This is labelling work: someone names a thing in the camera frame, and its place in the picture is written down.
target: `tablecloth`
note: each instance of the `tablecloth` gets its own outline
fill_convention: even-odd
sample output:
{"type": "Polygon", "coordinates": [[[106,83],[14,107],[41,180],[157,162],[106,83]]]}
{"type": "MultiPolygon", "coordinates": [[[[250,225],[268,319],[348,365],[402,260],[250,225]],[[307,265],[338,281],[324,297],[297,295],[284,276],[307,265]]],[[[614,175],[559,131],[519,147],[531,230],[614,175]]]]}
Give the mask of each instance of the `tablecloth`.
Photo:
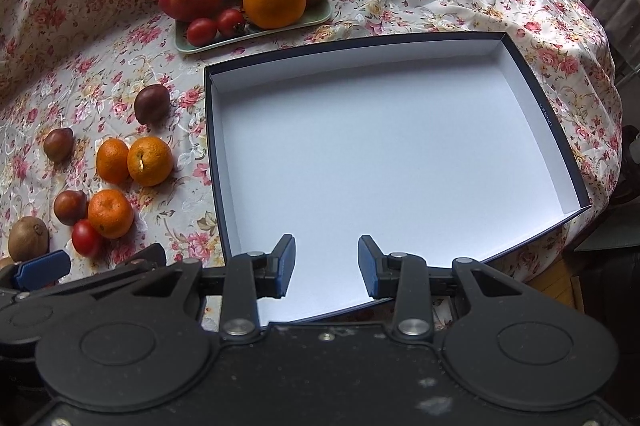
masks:
{"type": "MultiPolygon", "coordinates": [[[[330,0],[334,16],[323,26],[194,56],[177,52],[174,23],[156,1],[0,0],[0,251],[6,253],[13,222],[37,215],[49,225],[52,249],[71,255],[71,278],[108,269],[156,241],[169,262],[195,257],[205,266],[221,265],[207,159],[204,66],[338,38],[506,31],[514,39],[561,122],[593,207],[503,258],[498,266],[505,272],[524,279],[544,269],[603,209],[616,184],[620,98],[604,31],[579,0],[330,0]],[[172,111],[160,128],[151,129],[135,120],[133,101],[143,86],[156,82],[171,92],[172,111]],[[53,166],[42,142],[51,129],[66,126],[76,136],[73,156],[53,166]],[[131,143],[149,133],[174,152],[170,180],[153,188],[123,187],[136,211],[133,230],[113,241],[102,259],[83,259],[70,242],[70,228],[53,216],[54,197],[64,189],[93,194],[107,187],[95,174],[100,143],[110,136],[131,143]]],[[[468,133],[469,139],[482,139],[474,121],[468,121],[468,133]]],[[[216,305],[207,307],[207,327],[216,326],[216,305]]]]}

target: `tomato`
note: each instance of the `tomato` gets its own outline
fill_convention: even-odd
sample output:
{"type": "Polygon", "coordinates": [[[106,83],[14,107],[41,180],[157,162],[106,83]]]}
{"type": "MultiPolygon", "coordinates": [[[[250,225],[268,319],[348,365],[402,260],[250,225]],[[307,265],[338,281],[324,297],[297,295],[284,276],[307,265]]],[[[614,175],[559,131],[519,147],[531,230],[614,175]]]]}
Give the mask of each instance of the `tomato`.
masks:
{"type": "Polygon", "coordinates": [[[238,10],[229,8],[218,15],[216,19],[220,34],[225,38],[233,38],[244,34],[246,23],[244,16],[238,10]]]}
{"type": "Polygon", "coordinates": [[[193,47],[202,47],[213,42],[218,32],[218,25],[210,18],[196,18],[187,29],[187,42],[193,47]]]}
{"type": "Polygon", "coordinates": [[[104,248],[104,239],[88,219],[79,220],[71,231],[71,243],[83,257],[92,259],[100,255],[104,248]]]}

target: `tray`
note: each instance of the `tray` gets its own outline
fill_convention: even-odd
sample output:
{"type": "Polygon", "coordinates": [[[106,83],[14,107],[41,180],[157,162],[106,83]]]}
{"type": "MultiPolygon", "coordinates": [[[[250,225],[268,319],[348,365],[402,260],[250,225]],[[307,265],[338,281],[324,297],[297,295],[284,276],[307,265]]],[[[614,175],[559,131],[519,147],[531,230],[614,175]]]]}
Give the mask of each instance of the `tray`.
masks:
{"type": "Polygon", "coordinates": [[[265,36],[267,34],[275,34],[277,32],[289,31],[290,29],[299,29],[306,28],[308,26],[316,26],[318,24],[322,24],[326,22],[331,15],[333,14],[331,4],[328,0],[322,0],[319,4],[307,8],[303,15],[300,17],[299,21],[291,26],[286,26],[280,29],[270,29],[268,31],[264,31],[260,28],[252,26],[251,24],[247,24],[246,26],[246,34],[242,36],[238,36],[237,38],[227,38],[223,39],[218,33],[216,37],[216,41],[213,44],[204,45],[203,47],[193,47],[189,42],[187,42],[186,33],[189,25],[186,22],[180,22],[176,20],[175,22],[175,47],[177,47],[178,51],[184,54],[195,54],[197,52],[208,51],[209,49],[215,49],[216,47],[221,47],[223,45],[228,44],[237,44],[238,42],[242,42],[243,40],[248,40],[249,38],[255,38],[257,36],[265,36]]]}
{"type": "Polygon", "coordinates": [[[501,32],[417,33],[207,66],[224,254],[296,239],[263,324],[368,305],[356,245],[450,267],[528,243],[589,207],[542,88],[501,32]]]}

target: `silver bolt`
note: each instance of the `silver bolt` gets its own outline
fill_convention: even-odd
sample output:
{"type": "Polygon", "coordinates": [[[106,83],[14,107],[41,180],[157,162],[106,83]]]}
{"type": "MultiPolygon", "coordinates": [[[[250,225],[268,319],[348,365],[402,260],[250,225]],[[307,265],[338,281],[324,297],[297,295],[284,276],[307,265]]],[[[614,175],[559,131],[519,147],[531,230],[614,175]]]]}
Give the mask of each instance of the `silver bolt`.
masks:
{"type": "Polygon", "coordinates": [[[222,329],[230,336],[246,336],[254,331],[255,325],[244,318],[235,318],[226,322],[222,329]]]}
{"type": "Polygon", "coordinates": [[[418,320],[418,318],[409,318],[406,320],[402,320],[398,324],[398,330],[402,332],[402,334],[406,334],[407,336],[420,336],[429,332],[431,328],[430,324],[428,324],[424,320],[418,320]]]}

